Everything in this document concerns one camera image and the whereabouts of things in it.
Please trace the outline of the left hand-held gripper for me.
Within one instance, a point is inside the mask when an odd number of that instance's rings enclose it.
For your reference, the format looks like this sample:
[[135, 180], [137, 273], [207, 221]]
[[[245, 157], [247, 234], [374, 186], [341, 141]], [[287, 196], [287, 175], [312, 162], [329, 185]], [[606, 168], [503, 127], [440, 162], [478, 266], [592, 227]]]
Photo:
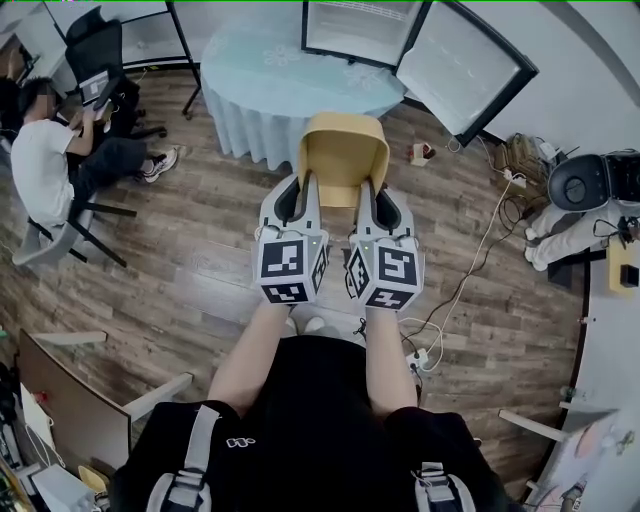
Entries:
[[283, 179], [261, 204], [254, 244], [254, 281], [272, 304], [316, 300], [328, 267], [317, 177]]

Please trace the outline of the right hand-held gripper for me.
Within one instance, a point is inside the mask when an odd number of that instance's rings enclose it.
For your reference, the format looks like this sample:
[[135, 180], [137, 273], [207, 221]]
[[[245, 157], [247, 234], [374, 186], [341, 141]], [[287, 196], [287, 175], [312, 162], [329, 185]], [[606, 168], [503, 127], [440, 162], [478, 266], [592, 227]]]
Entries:
[[349, 296], [363, 307], [402, 311], [424, 285], [424, 256], [404, 195], [370, 179], [360, 185], [355, 230], [345, 265]]

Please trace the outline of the yellow plastic container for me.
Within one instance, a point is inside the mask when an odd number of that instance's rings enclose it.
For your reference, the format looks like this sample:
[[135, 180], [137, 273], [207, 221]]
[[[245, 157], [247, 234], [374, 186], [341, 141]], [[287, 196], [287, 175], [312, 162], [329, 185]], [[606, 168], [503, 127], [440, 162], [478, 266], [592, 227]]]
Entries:
[[381, 122], [372, 116], [320, 112], [310, 118], [299, 144], [300, 182], [316, 177], [320, 205], [354, 208], [360, 186], [369, 181], [373, 193], [383, 186], [390, 149]]

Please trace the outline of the black mini fridge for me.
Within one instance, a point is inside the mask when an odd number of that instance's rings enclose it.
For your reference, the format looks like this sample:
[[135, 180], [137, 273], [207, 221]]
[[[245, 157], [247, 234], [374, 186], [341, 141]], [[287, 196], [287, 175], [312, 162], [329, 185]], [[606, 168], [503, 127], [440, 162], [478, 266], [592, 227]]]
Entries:
[[461, 145], [539, 73], [458, 1], [305, 0], [301, 48], [389, 69]]

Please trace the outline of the person's left forearm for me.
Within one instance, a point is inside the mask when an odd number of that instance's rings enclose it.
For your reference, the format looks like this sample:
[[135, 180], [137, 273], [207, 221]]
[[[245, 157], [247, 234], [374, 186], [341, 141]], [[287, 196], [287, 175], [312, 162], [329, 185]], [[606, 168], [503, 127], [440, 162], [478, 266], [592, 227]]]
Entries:
[[209, 400], [226, 403], [239, 416], [247, 413], [269, 375], [289, 311], [287, 305], [260, 303], [233, 350], [216, 370]]

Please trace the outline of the person's right forearm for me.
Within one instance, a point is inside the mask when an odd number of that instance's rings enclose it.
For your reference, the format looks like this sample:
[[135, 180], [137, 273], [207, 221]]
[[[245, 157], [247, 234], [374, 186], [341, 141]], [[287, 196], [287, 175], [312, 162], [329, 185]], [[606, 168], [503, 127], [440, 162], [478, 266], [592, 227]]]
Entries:
[[393, 310], [366, 309], [366, 386], [374, 412], [386, 417], [418, 405]]

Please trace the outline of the black grey swivel chair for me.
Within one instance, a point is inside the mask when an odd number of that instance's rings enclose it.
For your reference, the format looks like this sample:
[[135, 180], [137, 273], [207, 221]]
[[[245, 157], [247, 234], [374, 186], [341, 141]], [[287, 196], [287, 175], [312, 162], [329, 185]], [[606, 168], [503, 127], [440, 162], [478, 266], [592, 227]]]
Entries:
[[570, 212], [618, 202], [640, 204], [640, 151], [585, 154], [562, 161], [549, 175], [550, 201]]

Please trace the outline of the person's black shirt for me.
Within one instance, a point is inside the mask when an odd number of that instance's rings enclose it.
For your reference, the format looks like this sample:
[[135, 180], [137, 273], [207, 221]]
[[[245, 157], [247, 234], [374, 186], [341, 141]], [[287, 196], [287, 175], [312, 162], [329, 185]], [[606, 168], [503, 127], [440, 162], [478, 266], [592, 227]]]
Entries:
[[439, 463], [470, 491], [477, 512], [509, 498], [464, 420], [404, 407], [378, 417], [365, 351], [339, 339], [281, 340], [244, 415], [215, 401], [208, 467], [213, 512], [418, 512], [416, 473]]

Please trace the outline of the grey patterned device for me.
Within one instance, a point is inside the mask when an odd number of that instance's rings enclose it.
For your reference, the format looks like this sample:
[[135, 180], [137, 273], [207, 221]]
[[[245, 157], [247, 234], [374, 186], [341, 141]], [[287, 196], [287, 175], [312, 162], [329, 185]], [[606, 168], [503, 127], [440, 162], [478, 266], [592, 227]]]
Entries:
[[85, 112], [94, 114], [95, 122], [106, 122], [115, 107], [121, 78], [103, 71], [79, 84]]

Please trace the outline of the light yellow wooden stand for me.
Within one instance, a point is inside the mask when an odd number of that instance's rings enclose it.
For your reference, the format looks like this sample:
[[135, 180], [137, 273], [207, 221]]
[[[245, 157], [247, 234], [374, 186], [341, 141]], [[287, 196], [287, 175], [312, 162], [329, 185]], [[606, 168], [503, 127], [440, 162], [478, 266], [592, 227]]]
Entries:
[[606, 250], [607, 289], [612, 295], [631, 298], [634, 288], [628, 288], [621, 284], [621, 267], [636, 263], [636, 249], [633, 244], [623, 247], [618, 240], [611, 241]]

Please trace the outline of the black office chair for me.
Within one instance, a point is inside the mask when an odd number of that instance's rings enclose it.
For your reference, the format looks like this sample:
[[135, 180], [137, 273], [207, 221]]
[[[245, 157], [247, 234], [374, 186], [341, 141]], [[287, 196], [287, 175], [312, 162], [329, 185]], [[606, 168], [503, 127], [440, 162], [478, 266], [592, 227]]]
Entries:
[[96, 11], [79, 19], [68, 34], [65, 58], [79, 84], [98, 73], [108, 71], [111, 77], [121, 78], [116, 104], [106, 122], [94, 121], [94, 145], [99, 146], [111, 137], [140, 140], [157, 135], [167, 136], [163, 126], [144, 129], [141, 119], [146, 111], [138, 107], [140, 86], [130, 80], [122, 60], [122, 27], [115, 20], [106, 21]]

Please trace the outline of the grey chair with black legs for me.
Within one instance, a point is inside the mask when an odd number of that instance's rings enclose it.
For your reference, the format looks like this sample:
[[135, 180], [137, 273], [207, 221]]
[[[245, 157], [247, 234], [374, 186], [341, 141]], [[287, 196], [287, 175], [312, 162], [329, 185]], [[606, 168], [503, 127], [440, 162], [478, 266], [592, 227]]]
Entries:
[[95, 213], [130, 218], [137, 216], [134, 210], [97, 203], [96, 196], [92, 196], [84, 203], [74, 202], [69, 219], [60, 228], [45, 228], [29, 217], [21, 245], [12, 256], [13, 263], [16, 266], [56, 265], [67, 255], [87, 263], [87, 257], [75, 249], [76, 241], [82, 238], [119, 266], [126, 268], [127, 262], [90, 231]]

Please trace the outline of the white table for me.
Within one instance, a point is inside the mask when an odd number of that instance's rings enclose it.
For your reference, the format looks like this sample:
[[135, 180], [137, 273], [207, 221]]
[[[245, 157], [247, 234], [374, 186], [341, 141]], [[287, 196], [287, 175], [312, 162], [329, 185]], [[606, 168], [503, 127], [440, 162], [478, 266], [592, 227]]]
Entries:
[[547, 426], [507, 409], [499, 417], [552, 442], [541, 475], [527, 482], [527, 512], [579, 512], [579, 502], [603, 456], [616, 444], [619, 412], [562, 402], [566, 412], [561, 428]]

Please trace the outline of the black metal frame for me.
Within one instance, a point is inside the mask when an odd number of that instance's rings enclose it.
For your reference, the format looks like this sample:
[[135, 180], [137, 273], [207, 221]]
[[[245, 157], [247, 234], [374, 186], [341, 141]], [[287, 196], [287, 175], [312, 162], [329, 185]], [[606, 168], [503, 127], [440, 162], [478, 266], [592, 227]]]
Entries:
[[83, 16], [96, 11], [106, 21], [115, 20], [122, 27], [122, 60], [127, 71], [164, 67], [191, 71], [195, 89], [182, 109], [190, 120], [193, 103], [202, 90], [199, 64], [173, 0], [95, 0], [47, 2], [54, 28], [69, 43], [71, 27]]

